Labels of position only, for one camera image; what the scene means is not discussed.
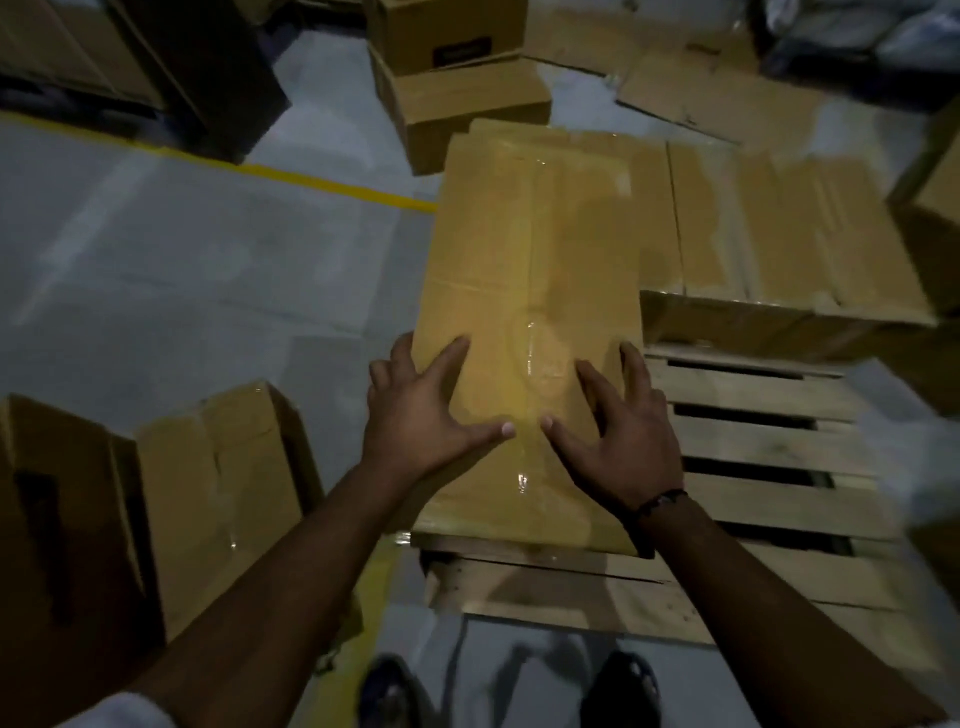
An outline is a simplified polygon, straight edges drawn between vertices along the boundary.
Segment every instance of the pallet gap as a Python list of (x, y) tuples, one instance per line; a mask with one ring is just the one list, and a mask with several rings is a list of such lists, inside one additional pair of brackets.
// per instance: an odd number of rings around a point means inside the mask
[(794, 468), (777, 468), (772, 465), (750, 465), (748, 463), (727, 463), (722, 460), (709, 460), (703, 457), (684, 457), (684, 472), (702, 475), (722, 475), (745, 480), (763, 480), (780, 485), (799, 485), (816, 487), (812, 471)]
[(850, 556), (850, 554), (838, 553), (834, 537), (826, 533), (794, 531), (789, 528), (747, 523), (718, 522), (718, 524), (737, 541), (790, 548), (795, 551), (822, 551), (833, 555)]
[(791, 429), (814, 429), (816, 420), (810, 417), (773, 415), (765, 412), (747, 412), (726, 407), (710, 407), (704, 404), (674, 404), (674, 413), (680, 417), (696, 417), (701, 420), (722, 420), (747, 425), (789, 427)]
[(667, 359), (668, 367), (679, 369), (704, 369), (708, 372), (726, 372), (735, 375), (768, 376), (773, 379), (803, 379), (804, 375), (788, 374), (787, 372), (772, 372), (769, 369), (754, 369), (752, 367), (738, 367), (733, 364), (707, 364), (701, 361), (683, 361), (681, 359)]

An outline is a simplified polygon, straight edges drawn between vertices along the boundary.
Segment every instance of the white sleeve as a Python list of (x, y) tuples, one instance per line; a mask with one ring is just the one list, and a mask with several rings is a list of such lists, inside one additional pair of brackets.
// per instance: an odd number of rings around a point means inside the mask
[(143, 695), (120, 692), (70, 718), (60, 728), (177, 728), (177, 724)]

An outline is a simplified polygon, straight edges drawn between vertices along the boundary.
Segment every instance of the black label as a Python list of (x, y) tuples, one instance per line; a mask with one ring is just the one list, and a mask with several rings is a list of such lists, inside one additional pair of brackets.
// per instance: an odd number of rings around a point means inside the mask
[(493, 38), (490, 36), (478, 37), (453, 45), (442, 45), (433, 49), (433, 67), (443, 68), (445, 65), (476, 61), (485, 58), (492, 52)]

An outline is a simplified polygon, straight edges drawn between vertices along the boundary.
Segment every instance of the stacked boxes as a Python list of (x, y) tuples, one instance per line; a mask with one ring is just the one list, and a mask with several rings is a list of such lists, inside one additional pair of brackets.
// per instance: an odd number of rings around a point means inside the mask
[(546, 124), (550, 92), (519, 58), (525, 0), (367, 0), (373, 77), (417, 175), (479, 117)]

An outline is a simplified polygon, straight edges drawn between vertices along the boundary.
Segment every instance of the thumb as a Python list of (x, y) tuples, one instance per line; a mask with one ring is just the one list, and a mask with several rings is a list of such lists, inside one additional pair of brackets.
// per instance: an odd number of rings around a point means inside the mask
[(585, 474), (589, 467), (589, 447), (579, 437), (574, 435), (560, 421), (550, 415), (543, 415), (540, 418), (540, 428), (550, 445), (564, 461), (567, 469), (572, 466), (573, 470), (580, 474)]
[(479, 425), (460, 425), (464, 451), (499, 445), (504, 440), (516, 437), (516, 426), (511, 422), (494, 420)]

